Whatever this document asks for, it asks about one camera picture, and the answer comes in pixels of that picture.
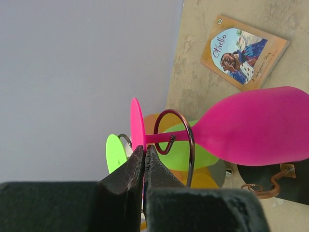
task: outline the pink plastic wine glass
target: pink plastic wine glass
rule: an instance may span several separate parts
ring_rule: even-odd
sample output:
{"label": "pink plastic wine glass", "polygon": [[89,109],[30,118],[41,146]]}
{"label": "pink plastic wine glass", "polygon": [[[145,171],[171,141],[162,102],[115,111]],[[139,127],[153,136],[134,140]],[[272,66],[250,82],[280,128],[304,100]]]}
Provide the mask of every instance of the pink plastic wine glass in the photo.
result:
{"label": "pink plastic wine glass", "polygon": [[[195,142],[215,156],[246,166],[309,158],[309,95],[295,87],[244,91],[215,104],[192,127]],[[135,149],[148,143],[187,141],[185,130],[146,135],[140,104],[131,103]]]}

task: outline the gray surface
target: gray surface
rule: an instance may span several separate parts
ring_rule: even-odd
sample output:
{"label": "gray surface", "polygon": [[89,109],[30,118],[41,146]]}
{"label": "gray surface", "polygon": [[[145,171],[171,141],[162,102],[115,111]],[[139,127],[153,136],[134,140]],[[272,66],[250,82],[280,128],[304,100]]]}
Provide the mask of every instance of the gray surface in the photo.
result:
{"label": "gray surface", "polygon": [[222,159],[219,159],[218,162],[216,162],[212,166],[208,166],[207,168],[209,172],[211,173],[213,180],[221,188],[224,184],[225,177],[226,177],[225,162]]}
{"label": "gray surface", "polygon": [[106,176],[131,98],[164,110],[182,6],[0,1],[0,182]]}

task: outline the book cover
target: book cover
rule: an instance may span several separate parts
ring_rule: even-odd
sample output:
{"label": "book cover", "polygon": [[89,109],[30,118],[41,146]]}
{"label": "book cover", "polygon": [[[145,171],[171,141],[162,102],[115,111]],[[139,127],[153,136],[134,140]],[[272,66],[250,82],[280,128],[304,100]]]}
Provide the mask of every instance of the book cover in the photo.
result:
{"label": "book cover", "polygon": [[241,90],[257,89],[263,85],[289,43],[218,15],[201,63]]}

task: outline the green disc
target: green disc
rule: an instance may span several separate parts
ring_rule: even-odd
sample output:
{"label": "green disc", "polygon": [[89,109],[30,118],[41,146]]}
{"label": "green disc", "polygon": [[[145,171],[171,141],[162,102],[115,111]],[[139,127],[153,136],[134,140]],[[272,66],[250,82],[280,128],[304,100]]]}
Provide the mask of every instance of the green disc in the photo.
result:
{"label": "green disc", "polygon": [[117,135],[111,134],[108,136],[105,152],[109,173],[112,173],[126,162],[126,151]]}
{"label": "green disc", "polygon": [[[190,126],[197,123],[197,120],[190,121]],[[182,131],[184,130],[182,123],[172,126],[165,132]],[[161,148],[164,150],[168,143],[160,143]],[[188,171],[189,168],[189,143],[188,141],[174,142],[170,152],[167,155],[159,154],[161,162],[168,168],[175,171]],[[202,148],[200,145],[195,144],[195,164],[194,169],[208,167],[214,165],[219,160],[213,154]]]}

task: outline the beige wall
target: beige wall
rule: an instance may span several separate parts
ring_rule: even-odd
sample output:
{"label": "beige wall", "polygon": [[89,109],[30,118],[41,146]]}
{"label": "beige wall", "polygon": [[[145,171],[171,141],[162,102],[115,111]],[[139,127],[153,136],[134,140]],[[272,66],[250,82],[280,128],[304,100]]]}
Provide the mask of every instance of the beige wall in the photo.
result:
{"label": "beige wall", "polygon": [[[219,100],[239,92],[199,62],[218,14],[290,40],[263,88],[294,86],[309,93],[308,9],[306,0],[185,0],[167,108],[200,118]],[[235,170],[225,187],[243,183]],[[309,206],[277,198],[261,203],[273,232],[309,231]]]}

